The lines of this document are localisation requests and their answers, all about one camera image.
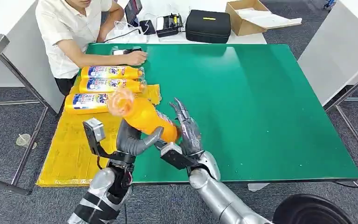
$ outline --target man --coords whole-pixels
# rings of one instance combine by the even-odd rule
[[[109,12],[101,25],[101,12]],[[147,54],[135,51],[127,55],[87,55],[92,42],[103,42],[122,19],[124,10],[112,0],[39,0],[36,20],[51,72],[60,92],[67,96],[79,68],[102,65],[141,65]]]

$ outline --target man's hand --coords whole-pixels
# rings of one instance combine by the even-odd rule
[[[127,55],[122,55],[124,57],[125,64],[127,65],[141,65],[146,61],[147,53],[143,51],[133,51]]]

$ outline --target phone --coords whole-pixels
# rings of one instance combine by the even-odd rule
[[[137,51],[137,50],[142,51],[141,48],[133,48],[133,49],[124,49],[124,50],[113,50],[112,54],[113,55],[126,55],[126,54],[129,54],[129,53]]]
[[[143,20],[139,22],[139,26],[142,28],[142,32],[145,35],[152,35],[156,33],[156,30],[154,29],[153,23],[151,20]]]

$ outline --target black case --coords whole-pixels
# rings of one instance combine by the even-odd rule
[[[186,39],[206,43],[227,43],[231,34],[230,14],[191,10],[186,20]]]

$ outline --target table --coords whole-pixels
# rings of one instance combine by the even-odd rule
[[[39,120],[36,124],[36,127],[34,129],[34,132],[32,133],[31,139],[29,141],[29,146],[24,152],[24,155],[19,163],[19,166],[17,168],[17,171],[14,174],[14,177],[12,179],[11,183],[6,183],[3,181],[0,181],[0,188],[21,194],[21,195],[27,195],[30,193],[29,190],[23,189],[20,187],[17,187],[19,178],[22,174],[22,171],[25,167],[25,164],[28,160],[28,157],[31,153],[32,146],[34,145],[34,142],[36,140],[36,137],[38,136],[38,133],[40,131],[40,128],[42,126],[43,120],[46,117],[48,109],[51,109],[51,112],[53,114],[56,114],[55,111],[49,106],[49,104],[43,99],[43,97],[33,88],[33,86],[25,79],[25,77],[21,74],[21,72],[12,64],[12,62],[5,56],[3,53],[3,50],[5,47],[9,44],[9,40],[5,35],[0,35],[0,60],[10,69],[10,71],[18,78],[20,82],[24,84],[24,86],[31,91],[31,93],[37,98],[32,100],[17,100],[17,101],[5,101],[0,102],[0,105],[21,105],[21,104],[37,104],[41,103],[44,105],[44,109],[42,111],[41,116],[39,117]]]
[[[315,33],[298,64],[326,111],[336,108],[358,141],[358,133],[340,108],[342,101],[358,101],[358,1],[340,0]],[[344,87],[347,91],[333,98]]]
[[[125,8],[129,0],[118,0],[117,3]],[[224,12],[226,10],[226,3],[229,0],[181,0],[180,4],[175,0],[142,0],[142,10],[140,11],[139,20],[151,20],[153,26],[156,27],[156,18],[158,16],[169,15],[170,13],[179,12],[183,21],[186,21],[190,9],[207,10],[214,12]],[[109,33],[106,39],[115,37],[113,33]],[[174,36],[158,38],[157,34],[149,35],[147,43],[152,44],[189,44],[199,43],[188,41],[185,33],[179,33]],[[263,34],[252,34],[245,36],[237,36],[233,31],[228,39],[227,43],[246,43],[246,44],[266,44]]]
[[[355,164],[287,45],[90,44],[87,53],[108,55],[112,48],[134,46],[148,53],[146,81],[160,84],[157,109],[173,119],[168,105],[173,97],[187,106],[222,181],[358,179]],[[133,177],[145,184],[188,181],[184,170],[159,159],[154,148],[137,158]]]

